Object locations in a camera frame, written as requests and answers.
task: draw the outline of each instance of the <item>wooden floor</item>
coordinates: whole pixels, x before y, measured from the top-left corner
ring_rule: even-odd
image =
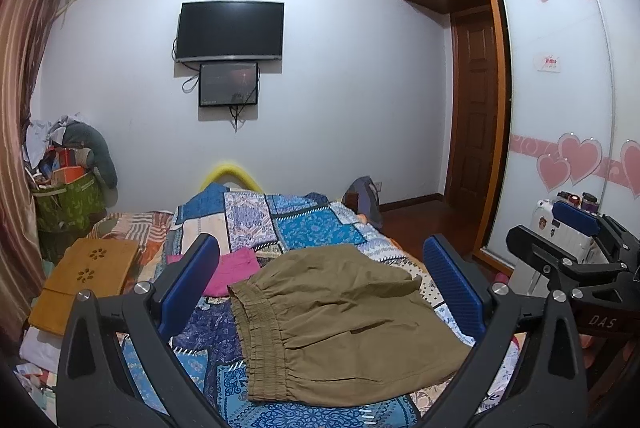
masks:
[[[478,231],[478,221],[456,211],[442,201],[430,201],[383,212],[383,233],[402,246],[404,251],[422,260],[422,245],[435,233],[442,233],[459,254],[473,261],[493,281],[497,271],[471,252]]]

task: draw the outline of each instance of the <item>green storage basket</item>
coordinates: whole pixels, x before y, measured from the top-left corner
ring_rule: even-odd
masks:
[[[38,229],[47,233],[87,230],[90,214],[104,210],[104,199],[91,172],[74,182],[52,189],[33,190]]]

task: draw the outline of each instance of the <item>flat screen tv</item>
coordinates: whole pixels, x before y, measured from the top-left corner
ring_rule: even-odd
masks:
[[[175,57],[178,62],[279,60],[283,2],[184,2]]]

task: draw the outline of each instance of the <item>monitor screen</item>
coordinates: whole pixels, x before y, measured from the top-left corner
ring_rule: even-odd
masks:
[[[282,58],[283,2],[184,2],[178,62]]]
[[[200,64],[200,107],[244,106],[258,103],[257,62]]]

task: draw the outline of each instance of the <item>sliding wardrobe door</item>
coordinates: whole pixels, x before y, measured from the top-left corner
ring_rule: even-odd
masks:
[[[640,237],[640,0],[598,0],[609,38],[615,128],[601,211]]]
[[[488,251],[540,199],[604,189],[612,131],[609,50],[597,0],[504,0],[511,50],[511,137]]]

